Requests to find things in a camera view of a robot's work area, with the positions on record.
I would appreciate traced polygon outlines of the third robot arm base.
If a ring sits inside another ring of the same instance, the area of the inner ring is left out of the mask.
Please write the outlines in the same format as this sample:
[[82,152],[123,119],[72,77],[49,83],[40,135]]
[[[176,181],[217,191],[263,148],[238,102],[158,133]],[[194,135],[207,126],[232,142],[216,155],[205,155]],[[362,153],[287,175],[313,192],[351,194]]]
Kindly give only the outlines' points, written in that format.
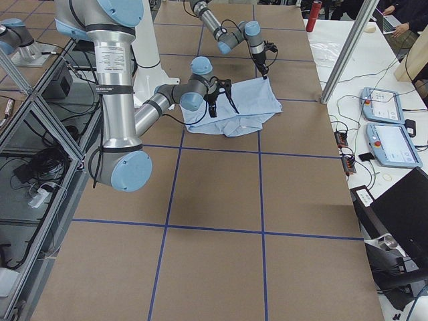
[[18,18],[1,21],[1,49],[11,55],[19,67],[41,67],[50,55],[57,52],[55,45],[37,42]]

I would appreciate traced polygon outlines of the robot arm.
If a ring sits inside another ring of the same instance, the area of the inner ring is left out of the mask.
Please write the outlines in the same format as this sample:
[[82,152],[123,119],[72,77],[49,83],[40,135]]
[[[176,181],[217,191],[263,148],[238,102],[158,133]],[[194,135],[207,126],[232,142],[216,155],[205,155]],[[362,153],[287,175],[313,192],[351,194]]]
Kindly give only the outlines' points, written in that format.
[[136,109],[131,45],[143,39],[144,22],[152,22],[147,1],[56,1],[55,9],[60,33],[94,44],[103,129],[85,167],[94,183],[137,191],[152,172],[140,137],[174,104],[196,111],[202,102],[213,107],[220,94],[231,98],[231,82],[213,75],[208,58],[197,57],[186,84],[162,84]]
[[240,43],[245,42],[258,72],[263,79],[268,77],[270,65],[266,63],[266,52],[278,53],[273,42],[268,42],[261,34],[258,21],[235,23],[230,19],[220,22],[208,6],[209,1],[189,1],[193,14],[211,32],[222,54],[229,54]]

